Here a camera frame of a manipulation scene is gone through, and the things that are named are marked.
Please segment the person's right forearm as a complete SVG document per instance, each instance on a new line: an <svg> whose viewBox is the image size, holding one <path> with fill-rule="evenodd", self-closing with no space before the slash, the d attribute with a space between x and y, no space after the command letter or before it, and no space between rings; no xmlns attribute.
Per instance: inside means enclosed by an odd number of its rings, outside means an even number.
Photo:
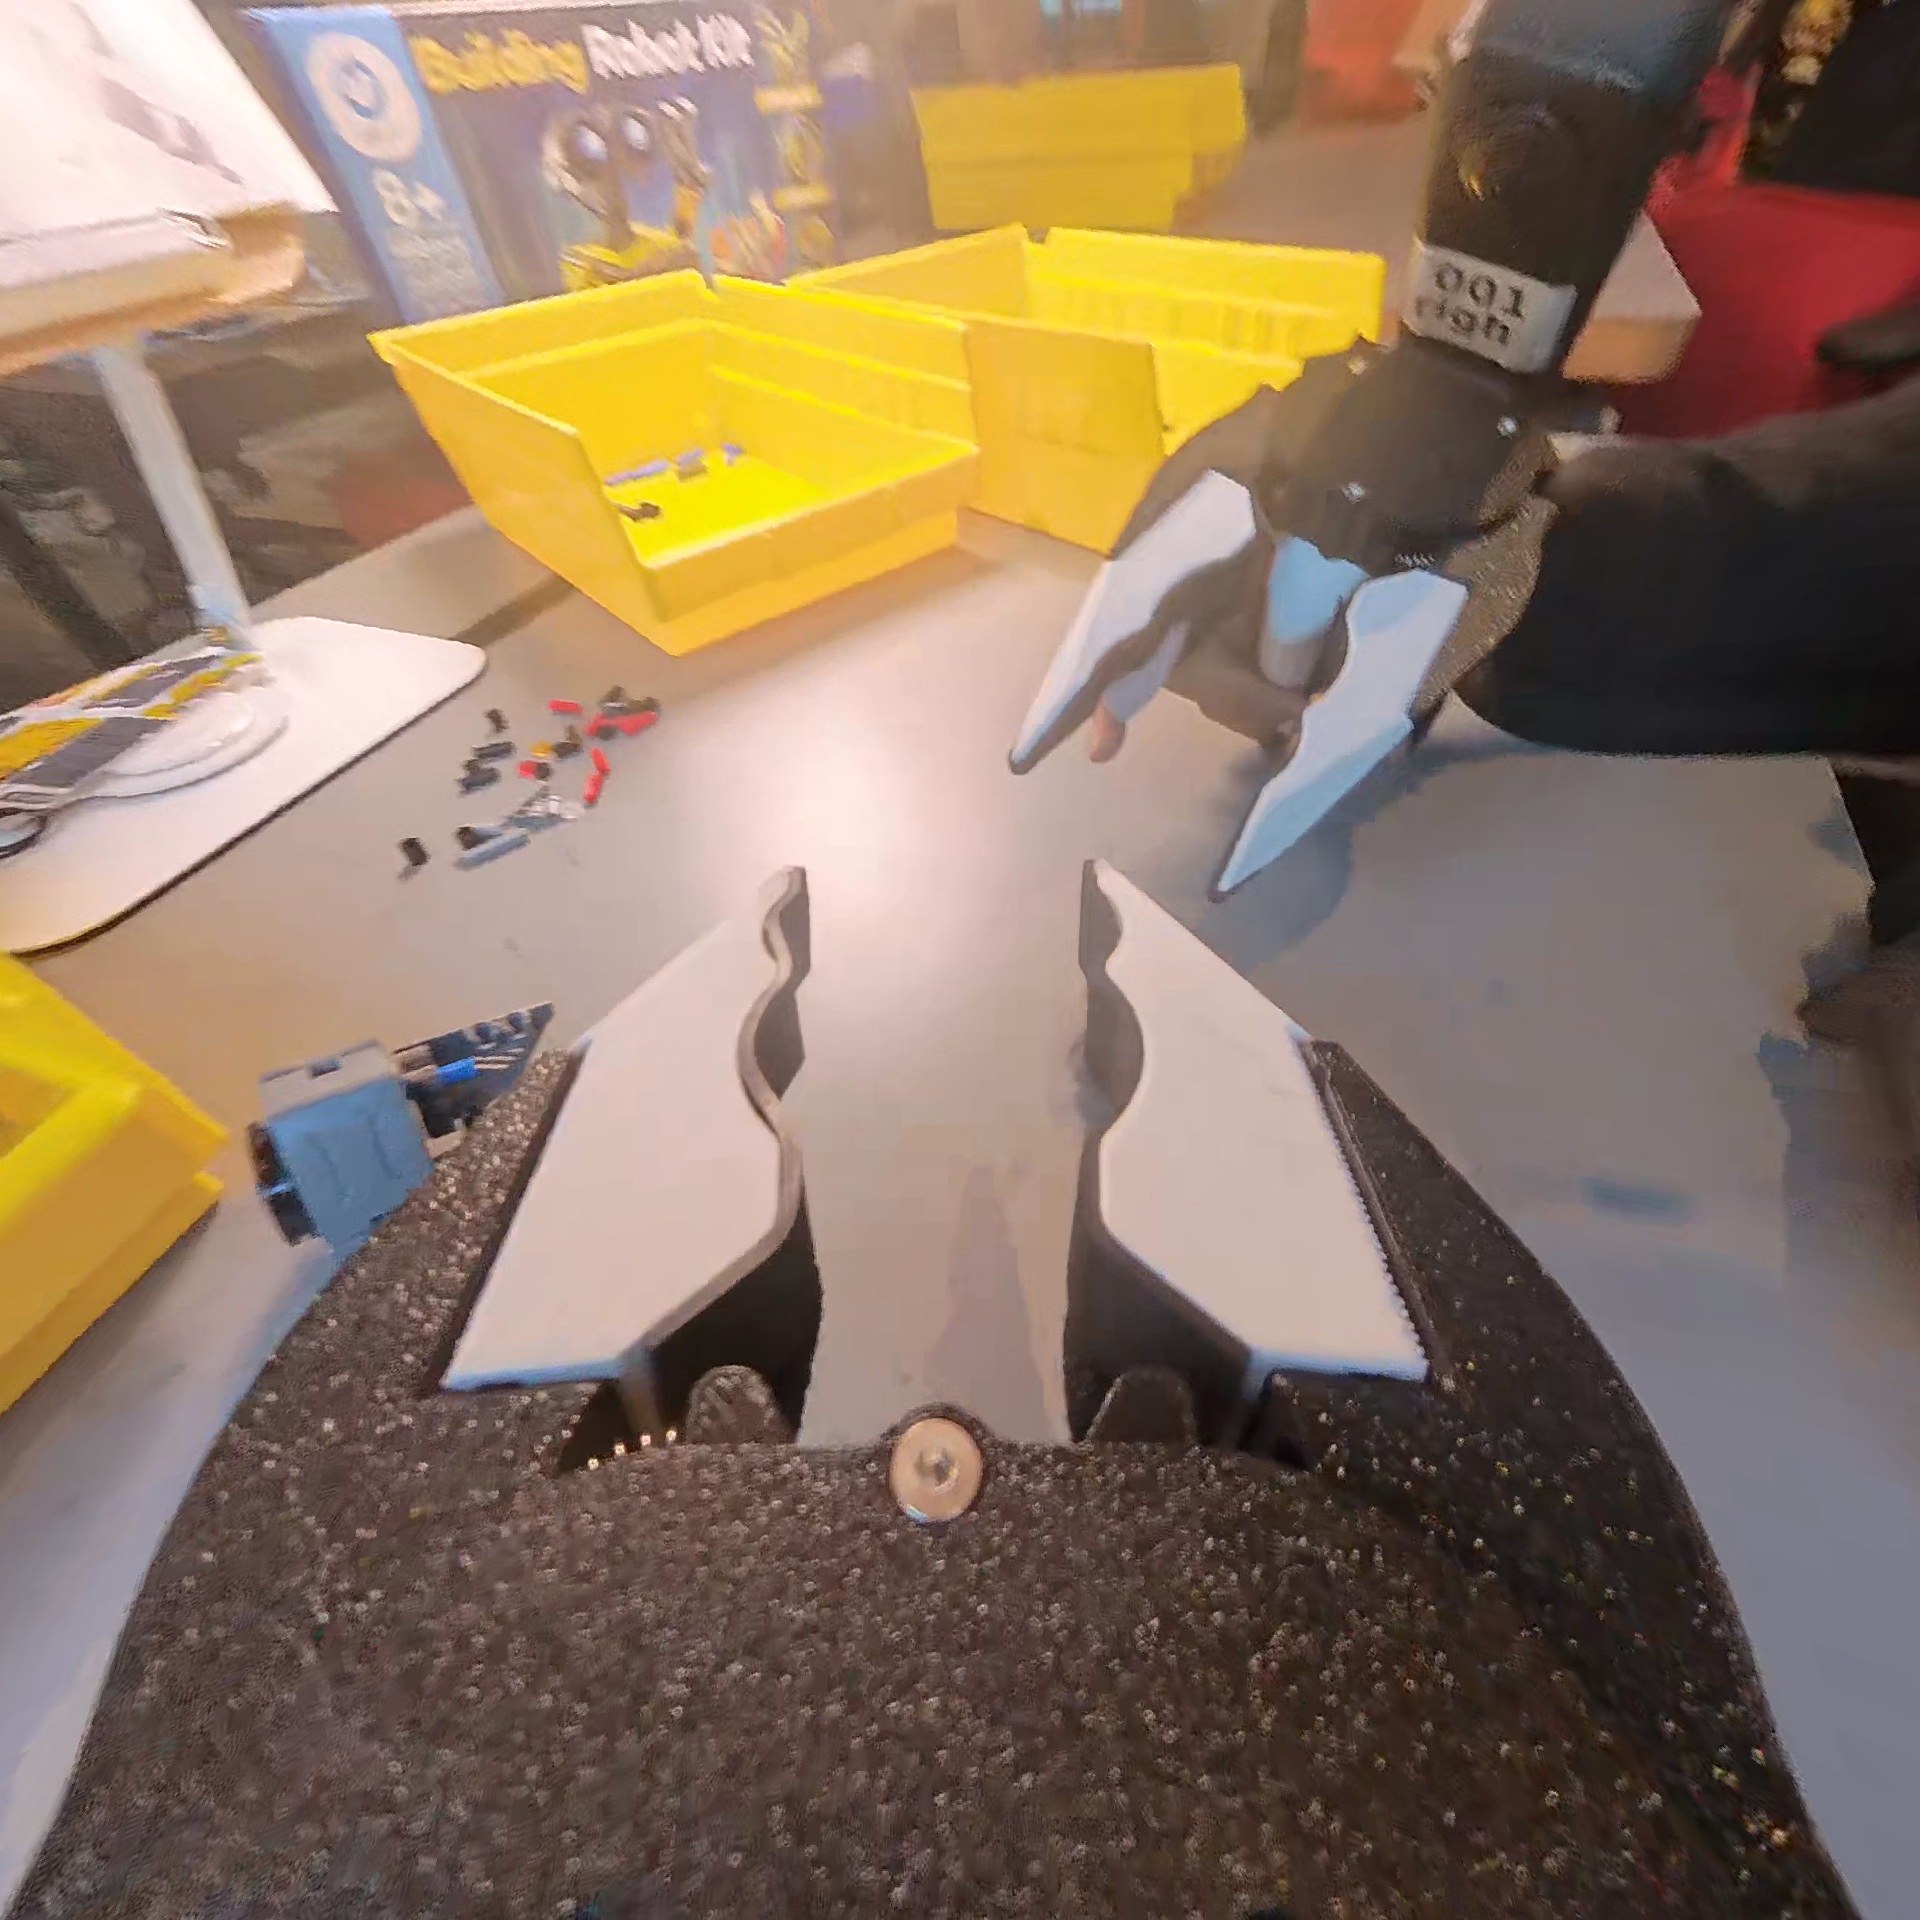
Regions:
<svg viewBox="0 0 1920 1920"><path fill-rule="evenodd" d="M1459 686L1532 746L1917 755L1917 382L1547 478L1532 597Z"/></svg>

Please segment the blue robot kit box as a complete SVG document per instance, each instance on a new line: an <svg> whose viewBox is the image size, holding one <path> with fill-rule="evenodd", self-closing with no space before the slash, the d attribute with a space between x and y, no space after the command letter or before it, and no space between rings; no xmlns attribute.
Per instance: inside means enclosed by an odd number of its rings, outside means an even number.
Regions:
<svg viewBox="0 0 1920 1920"><path fill-rule="evenodd" d="M405 323L836 260L804 5L253 7Z"/></svg>

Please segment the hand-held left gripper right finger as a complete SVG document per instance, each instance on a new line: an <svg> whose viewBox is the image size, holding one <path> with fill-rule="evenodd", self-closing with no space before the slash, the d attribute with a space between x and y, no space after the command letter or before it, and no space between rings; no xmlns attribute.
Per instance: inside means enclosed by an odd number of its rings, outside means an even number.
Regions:
<svg viewBox="0 0 1920 1920"><path fill-rule="evenodd" d="M1190 1428L1255 1428L1273 1377L1425 1385L1383 1203L1316 1042L1141 885L1079 891L1094 1099L1072 1210L1068 1419L1167 1377Z"/></svg>

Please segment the person's right hand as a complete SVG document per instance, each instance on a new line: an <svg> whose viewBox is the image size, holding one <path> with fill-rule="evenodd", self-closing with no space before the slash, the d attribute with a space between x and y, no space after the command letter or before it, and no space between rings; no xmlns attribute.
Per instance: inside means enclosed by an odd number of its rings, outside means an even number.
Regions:
<svg viewBox="0 0 1920 1920"><path fill-rule="evenodd" d="M1251 611L1157 615L1142 658L1094 698L1091 756L1111 762L1141 709L1166 691L1264 748L1288 737L1310 703L1308 689L1267 676Z"/></svg>

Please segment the pile of small brick parts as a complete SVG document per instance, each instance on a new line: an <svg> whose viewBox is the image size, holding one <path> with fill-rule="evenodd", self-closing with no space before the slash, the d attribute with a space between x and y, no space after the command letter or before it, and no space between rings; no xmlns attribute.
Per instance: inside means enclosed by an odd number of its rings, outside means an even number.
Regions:
<svg viewBox="0 0 1920 1920"><path fill-rule="evenodd" d="M595 700L483 695L400 815L396 881L472 874L576 826L604 807L631 746L662 718L659 695L621 683Z"/></svg>

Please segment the yellow printed leaflet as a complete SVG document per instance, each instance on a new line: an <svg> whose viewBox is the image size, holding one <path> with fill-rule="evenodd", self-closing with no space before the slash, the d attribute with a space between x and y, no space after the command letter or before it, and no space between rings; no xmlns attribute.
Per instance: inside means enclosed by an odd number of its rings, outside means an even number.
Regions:
<svg viewBox="0 0 1920 1920"><path fill-rule="evenodd" d="M224 629L5 713L5 820L87 803L101 773L206 693L275 681L268 658Z"/></svg>

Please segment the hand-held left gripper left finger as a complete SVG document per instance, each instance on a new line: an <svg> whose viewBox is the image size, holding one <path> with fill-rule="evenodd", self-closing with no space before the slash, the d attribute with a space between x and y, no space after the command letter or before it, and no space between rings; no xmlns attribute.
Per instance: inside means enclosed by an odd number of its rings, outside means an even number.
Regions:
<svg viewBox="0 0 1920 1920"><path fill-rule="evenodd" d="M806 973L808 881L780 868L573 1047L446 1391L596 1385L625 1427L688 1427L734 1367L801 1423L824 1317L783 1113Z"/></svg>

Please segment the grey desk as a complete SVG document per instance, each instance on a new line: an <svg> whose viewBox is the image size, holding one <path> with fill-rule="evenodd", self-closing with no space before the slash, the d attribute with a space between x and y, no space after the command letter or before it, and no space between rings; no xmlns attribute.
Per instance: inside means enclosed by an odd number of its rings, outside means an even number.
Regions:
<svg viewBox="0 0 1920 1920"><path fill-rule="evenodd" d="M1910 1914L1910 1220L1856 1059L1795 1020L1864 893L1832 781L1449 719L1412 787L1211 905L1256 766L1190 706L1155 702L1112 766L1005 770L1088 572L977 519L953 555L670 662L444 519L278 613L486 636L483 681L35 966L243 1129L261 1071L342 1042L527 1002L568 1039L801 863L824 1279L804 1436L956 1402L1037 1442L1065 1433L1079 875L1111 859L1349 1047L1573 1291L1701 1506L1841 1874L1867 1914ZM396 881L400 815L483 695L612 683L662 723L604 807Z"/></svg>

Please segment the red chair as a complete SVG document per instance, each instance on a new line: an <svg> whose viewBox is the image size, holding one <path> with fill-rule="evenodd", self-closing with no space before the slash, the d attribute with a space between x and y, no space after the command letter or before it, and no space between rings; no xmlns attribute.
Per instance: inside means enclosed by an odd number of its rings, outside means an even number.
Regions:
<svg viewBox="0 0 1920 1920"><path fill-rule="evenodd" d="M1723 183L1672 193L1651 220L1697 321L1672 370L1621 397L1629 434L1712 439L1903 378L1832 367L1816 350L1832 329L1916 305L1916 198Z"/></svg>

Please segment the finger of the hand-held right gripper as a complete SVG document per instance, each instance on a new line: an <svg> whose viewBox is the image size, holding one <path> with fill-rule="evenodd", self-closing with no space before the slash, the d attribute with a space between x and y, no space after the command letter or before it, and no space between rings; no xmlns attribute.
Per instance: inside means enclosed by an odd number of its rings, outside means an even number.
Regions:
<svg viewBox="0 0 1920 1920"><path fill-rule="evenodd" d="M1225 900L1280 861L1411 740L1417 698L1467 599L1465 582L1431 572L1355 589L1343 613L1342 665L1303 709L1292 751L1256 791L1209 898Z"/></svg>
<svg viewBox="0 0 1920 1920"><path fill-rule="evenodd" d="M1128 725L1201 626L1237 611L1255 550L1251 490L1205 470L1094 573L1014 734L1011 770L1029 773L1100 713Z"/></svg>

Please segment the white round disc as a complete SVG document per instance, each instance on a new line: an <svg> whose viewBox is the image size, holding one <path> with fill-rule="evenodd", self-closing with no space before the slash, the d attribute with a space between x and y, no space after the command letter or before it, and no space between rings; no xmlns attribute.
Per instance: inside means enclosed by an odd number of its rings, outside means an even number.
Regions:
<svg viewBox="0 0 1920 1920"><path fill-rule="evenodd" d="M214 689L115 758L84 799L144 799L203 783L265 751L288 718L289 702L277 681Z"/></svg>

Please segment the white booklet stand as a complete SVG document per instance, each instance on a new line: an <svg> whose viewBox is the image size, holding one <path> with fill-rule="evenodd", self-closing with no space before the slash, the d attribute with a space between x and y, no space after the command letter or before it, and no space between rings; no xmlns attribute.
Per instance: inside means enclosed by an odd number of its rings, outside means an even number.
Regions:
<svg viewBox="0 0 1920 1920"><path fill-rule="evenodd" d="M49 953L125 919L253 827L467 691L484 655L462 641L249 607L171 402L150 329L288 294L304 271L299 215L137 223L5 239L5 370L84 353L182 570L201 622L262 652L289 702L285 731L203 783L81 803L5 859L5 950Z"/></svg>

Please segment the person's black hoodie torso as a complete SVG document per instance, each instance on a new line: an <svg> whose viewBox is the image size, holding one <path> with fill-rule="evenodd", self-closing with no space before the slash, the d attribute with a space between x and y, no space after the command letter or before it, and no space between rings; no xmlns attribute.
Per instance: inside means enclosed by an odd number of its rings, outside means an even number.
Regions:
<svg viewBox="0 0 1920 1920"><path fill-rule="evenodd" d="M1831 770L1870 877L1864 949L1853 971L1807 993L1799 1018L1815 1039L1916 1047L1917 762L1836 758Z"/></svg>

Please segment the yellow plastic bin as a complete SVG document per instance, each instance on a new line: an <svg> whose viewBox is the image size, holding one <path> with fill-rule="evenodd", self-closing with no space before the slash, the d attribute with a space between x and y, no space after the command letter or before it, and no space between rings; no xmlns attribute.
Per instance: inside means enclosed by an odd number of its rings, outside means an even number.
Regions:
<svg viewBox="0 0 1920 1920"><path fill-rule="evenodd" d="M671 271L367 343L486 526L667 655L944 550L975 497L961 329L920 309Z"/></svg>
<svg viewBox="0 0 1920 1920"><path fill-rule="evenodd" d="M3 957L3 1409L220 1199L225 1129Z"/></svg>
<svg viewBox="0 0 1920 1920"><path fill-rule="evenodd" d="M1166 458L1303 362L1375 340L1379 253L1005 223L793 286L961 329L975 507L1111 555Z"/></svg>
<svg viewBox="0 0 1920 1920"><path fill-rule="evenodd" d="M1231 177L1246 143L1233 63L917 86L910 102L939 233L1167 233Z"/></svg>

